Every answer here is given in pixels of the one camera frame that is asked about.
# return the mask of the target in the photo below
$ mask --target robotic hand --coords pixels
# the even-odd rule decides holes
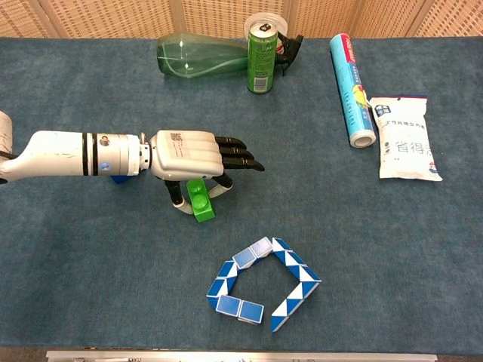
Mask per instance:
[[[0,112],[0,184],[33,176],[136,176],[150,169],[165,181],[173,206],[191,214],[180,181],[213,179],[210,198],[232,188],[225,169],[264,171],[236,138],[197,130],[160,130],[146,135],[40,130],[21,155],[12,153],[11,119]]]

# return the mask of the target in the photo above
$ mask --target white triangle piece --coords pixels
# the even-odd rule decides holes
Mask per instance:
[[[281,303],[281,305],[278,306],[278,308],[273,311],[272,313],[273,317],[287,317],[287,300],[284,299],[284,301]]]
[[[299,281],[314,281],[314,279],[301,266],[299,267]]]
[[[300,265],[300,264],[292,257],[292,255],[290,255],[289,252],[285,251],[285,265],[293,266],[293,265]]]
[[[285,251],[285,249],[278,243],[278,241],[275,238],[272,238],[272,248],[273,251]]]
[[[228,295],[228,283],[226,282],[226,279],[223,281],[223,284],[221,284],[221,288],[217,296],[222,296],[222,295],[224,296]]]
[[[232,268],[229,270],[228,275],[226,277],[231,278],[231,277],[236,277],[236,276],[238,276],[238,272],[237,272],[237,269],[236,269],[236,264],[233,263]]]
[[[303,299],[302,283],[299,283],[299,285],[292,290],[292,293],[288,295],[287,299]]]

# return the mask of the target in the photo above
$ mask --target green plastic bottle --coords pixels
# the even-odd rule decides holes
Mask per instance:
[[[158,66],[164,74],[194,78],[247,69],[241,41],[177,32],[158,39]]]

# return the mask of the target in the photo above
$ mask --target green toy block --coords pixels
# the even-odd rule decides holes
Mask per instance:
[[[191,179],[186,183],[193,213],[198,222],[204,222],[215,217],[210,198],[202,179]]]

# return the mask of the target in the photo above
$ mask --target table surface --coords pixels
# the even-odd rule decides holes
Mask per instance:
[[[229,172],[204,223],[151,173],[3,185],[0,345],[482,354],[483,41],[353,39],[369,97],[428,96],[441,183],[379,179],[378,141],[349,145],[328,42],[305,39],[255,95],[245,72],[164,76],[156,41],[0,39],[17,154],[37,130],[198,129],[242,139],[266,167]],[[223,261],[265,235],[322,278],[277,333],[269,316],[296,281],[274,256],[232,292],[265,305],[261,326],[205,298]]]

